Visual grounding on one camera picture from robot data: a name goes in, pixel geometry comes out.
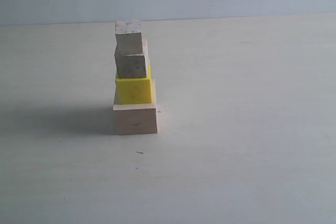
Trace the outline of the large wooden cube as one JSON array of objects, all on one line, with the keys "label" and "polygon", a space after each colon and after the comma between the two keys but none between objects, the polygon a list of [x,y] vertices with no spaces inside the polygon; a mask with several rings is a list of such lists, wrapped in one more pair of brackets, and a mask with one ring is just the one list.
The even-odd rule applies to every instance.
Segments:
[{"label": "large wooden cube", "polygon": [[158,132],[155,80],[151,83],[152,103],[121,104],[115,89],[113,117],[118,135],[154,134]]}]

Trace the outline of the yellow cube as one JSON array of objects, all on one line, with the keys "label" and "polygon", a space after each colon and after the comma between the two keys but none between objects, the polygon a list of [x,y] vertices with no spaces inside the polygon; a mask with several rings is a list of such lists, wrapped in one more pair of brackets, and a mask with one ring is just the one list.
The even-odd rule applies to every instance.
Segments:
[{"label": "yellow cube", "polygon": [[118,101],[122,104],[152,103],[151,65],[145,78],[120,78],[116,72],[115,90]]}]

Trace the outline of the medium wooden cube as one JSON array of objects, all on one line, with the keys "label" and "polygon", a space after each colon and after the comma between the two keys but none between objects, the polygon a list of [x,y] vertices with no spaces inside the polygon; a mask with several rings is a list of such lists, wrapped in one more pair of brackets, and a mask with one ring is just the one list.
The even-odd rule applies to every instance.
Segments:
[{"label": "medium wooden cube", "polygon": [[142,39],[143,53],[133,55],[122,55],[119,46],[116,46],[114,53],[117,74],[119,78],[146,78],[149,75],[149,54],[148,42]]}]

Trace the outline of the small wooden cube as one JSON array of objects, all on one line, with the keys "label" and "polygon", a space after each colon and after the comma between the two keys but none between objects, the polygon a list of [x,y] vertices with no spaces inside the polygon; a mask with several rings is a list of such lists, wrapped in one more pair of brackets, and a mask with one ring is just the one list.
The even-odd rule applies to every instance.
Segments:
[{"label": "small wooden cube", "polygon": [[141,25],[138,19],[116,21],[115,37],[120,55],[143,53]]}]

